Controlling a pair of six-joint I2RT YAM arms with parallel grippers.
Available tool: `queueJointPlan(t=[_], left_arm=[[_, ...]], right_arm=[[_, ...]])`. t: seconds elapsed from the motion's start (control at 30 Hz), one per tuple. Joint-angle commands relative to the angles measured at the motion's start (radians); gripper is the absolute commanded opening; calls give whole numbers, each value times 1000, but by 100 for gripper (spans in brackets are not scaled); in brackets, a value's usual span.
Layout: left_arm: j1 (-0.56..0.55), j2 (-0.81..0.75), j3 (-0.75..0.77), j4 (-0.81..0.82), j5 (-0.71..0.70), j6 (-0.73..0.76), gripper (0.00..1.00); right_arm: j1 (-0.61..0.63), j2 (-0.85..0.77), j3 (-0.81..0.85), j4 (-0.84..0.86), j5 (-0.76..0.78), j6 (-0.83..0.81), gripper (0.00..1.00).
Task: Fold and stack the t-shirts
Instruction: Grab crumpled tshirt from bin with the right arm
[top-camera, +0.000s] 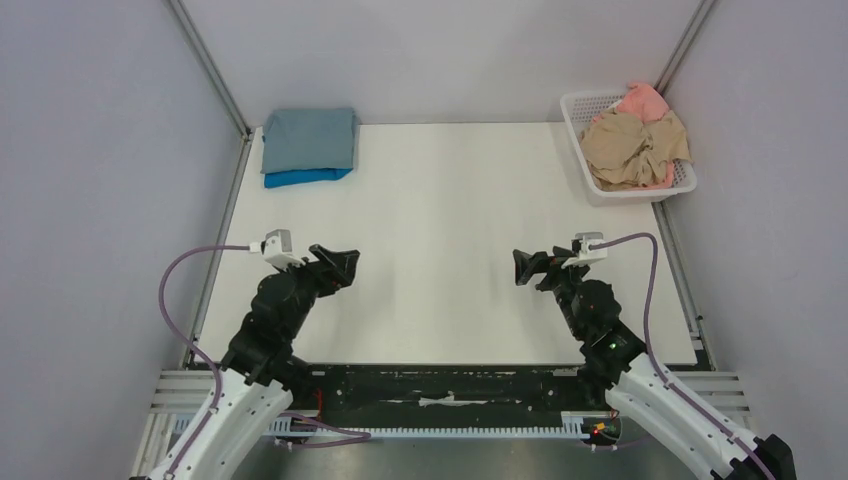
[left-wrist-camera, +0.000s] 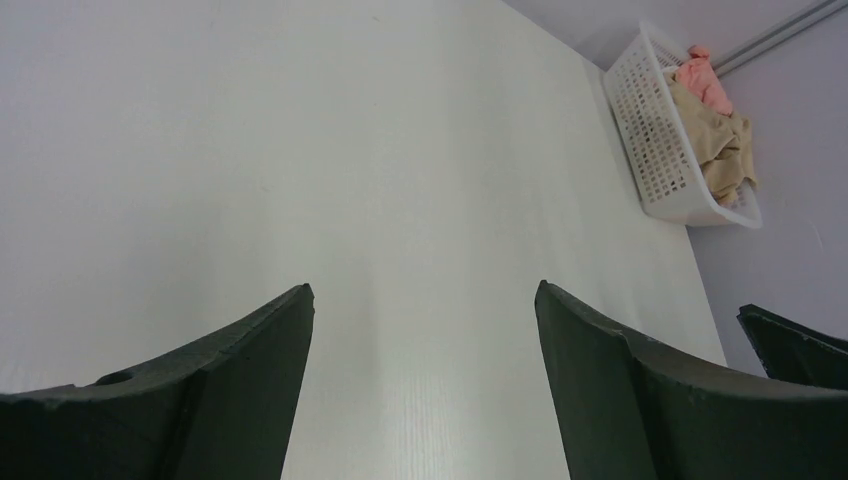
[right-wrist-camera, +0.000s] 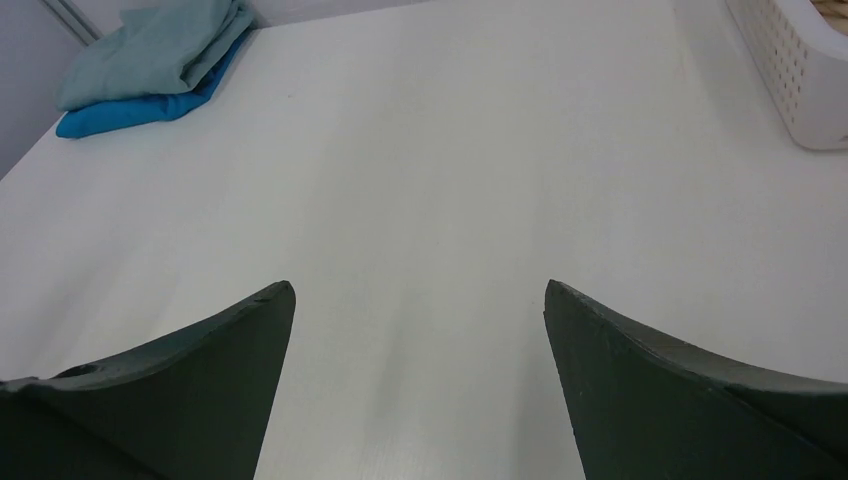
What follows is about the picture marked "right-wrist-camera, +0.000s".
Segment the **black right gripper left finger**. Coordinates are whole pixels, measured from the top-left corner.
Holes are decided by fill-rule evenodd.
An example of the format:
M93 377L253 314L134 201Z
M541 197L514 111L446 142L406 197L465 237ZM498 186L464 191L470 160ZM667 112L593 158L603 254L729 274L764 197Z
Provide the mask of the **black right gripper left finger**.
M296 306L286 281L51 378L1 385L5 479L250 479Z

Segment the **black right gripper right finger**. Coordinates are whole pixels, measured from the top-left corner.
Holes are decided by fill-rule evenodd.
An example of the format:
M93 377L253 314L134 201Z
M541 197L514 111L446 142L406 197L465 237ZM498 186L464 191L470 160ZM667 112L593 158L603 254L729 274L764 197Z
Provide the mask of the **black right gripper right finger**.
M557 280L544 321L589 479L843 479L847 387L749 365Z

